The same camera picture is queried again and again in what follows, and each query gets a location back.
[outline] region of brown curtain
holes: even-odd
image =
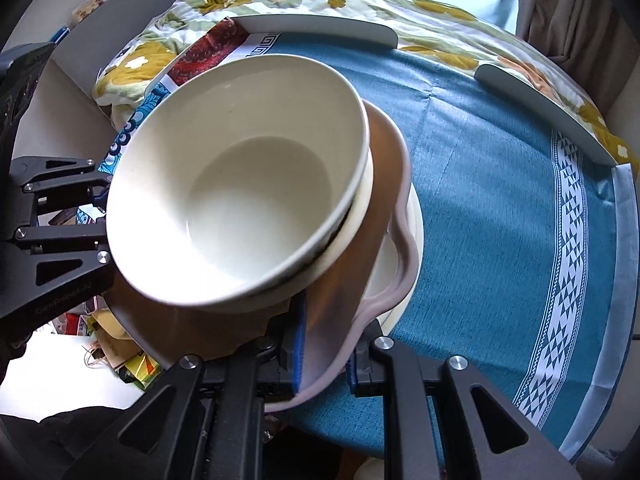
[[[640,46],[609,0],[520,0],[516,35],[545,54],[605,114]]]

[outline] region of metal screw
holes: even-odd
[[[258,350],[268,350],[269,348],[273,348],[273,339],[267,336],[259,337],[255,340],[255,345],[258,347]]]
[[[386,335],[381,335],[375,339],[373,344],[381,350],[389,350],[394,345],[394,340]]]
[[[189,354],[182,356],[178,363],[180,364],[180,368],[184,370],[193,370],[198,363],[200,362],[200,358],[197,355]]]
[[[111,255],[107,251],[100,251],[98,253],[98,263],[108,264],[111,261]]]
[[[468,364],[469,361],[463,358],[462,355],[454,355],[449,358],[449,366],[454,370],[464,370]]]

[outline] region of blue tablecloth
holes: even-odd
[[[425,356],[465,355],[576,457],[615,391],[635,316],[629,166],[594,165],[542,118],[414,54],[305,34],[282,34],[277,52],[339,70],[406,139],[424,256],[392,337]],[[343,376],[288,416],[382,456],[382,401],[355,399]]]

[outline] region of floral bedspread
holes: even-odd
[[[226,17],[292,13],[343,16],[381,23],[398,48],[473,75],[492,63],[564,107],[620,164],[638,160],[612,135],[588,95],[532,46],[457,7],[431,0],[176,0],[131,40],[98,76],[94,98],[111,105],[118,129],[142,102],[146,86],[178,54]]]

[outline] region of black and white triangle pattern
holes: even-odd
[[[513,403],[542,428],[564,383],[586,289],[586,200],[580,151],[555,130],[556,251],[543,317],[529,369]]]

